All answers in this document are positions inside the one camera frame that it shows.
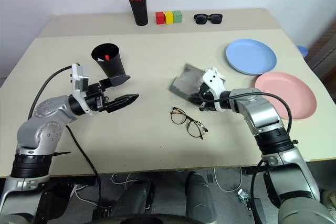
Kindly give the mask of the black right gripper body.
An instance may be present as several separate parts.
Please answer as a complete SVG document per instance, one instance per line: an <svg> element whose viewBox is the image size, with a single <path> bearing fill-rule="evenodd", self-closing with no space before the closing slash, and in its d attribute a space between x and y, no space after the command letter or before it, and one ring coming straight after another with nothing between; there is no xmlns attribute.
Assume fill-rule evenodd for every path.
<svg viewBox="0 0 336 224"><path fill-rule="evenodd" d="M198 97L202 102L199 106L200 111L217 111L218 86L203 82L200 86Z"/></svg>

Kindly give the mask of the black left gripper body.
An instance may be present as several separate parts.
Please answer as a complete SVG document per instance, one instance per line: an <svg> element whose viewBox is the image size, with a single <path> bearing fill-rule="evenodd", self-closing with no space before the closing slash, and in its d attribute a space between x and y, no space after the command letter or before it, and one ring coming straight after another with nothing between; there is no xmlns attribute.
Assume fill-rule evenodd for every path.
<svg viewBox="0 0 336 224"><path fill-rule="evenodd" d="M85 101L93 111L102 112L108 110L109 98L104 94L105 89L100 83L94 83L88 86Z"/></svg>

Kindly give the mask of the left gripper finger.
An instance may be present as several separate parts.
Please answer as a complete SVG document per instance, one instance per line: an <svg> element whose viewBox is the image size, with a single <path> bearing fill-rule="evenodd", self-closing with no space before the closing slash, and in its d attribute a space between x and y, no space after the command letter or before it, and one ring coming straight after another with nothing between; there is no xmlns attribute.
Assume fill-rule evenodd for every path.
<svg viewBox="0 0 336 224"><path fill-rule="evenodd" d="M122 85L129 79L130 79L129 75L116 75L116 76L112 76L112 77L100 80L99 83L102 89L106 90L107 88L110 88L110 87L117 87L119 85Z"/></svg>
<svg viewBox="0 0 336 224"><path fill-rule="evenodd" d="M121 97L115 98L113 101L106 103L105 110L108 113L123 109L124 107L132 104L139 94L126 94Z"/></svg>

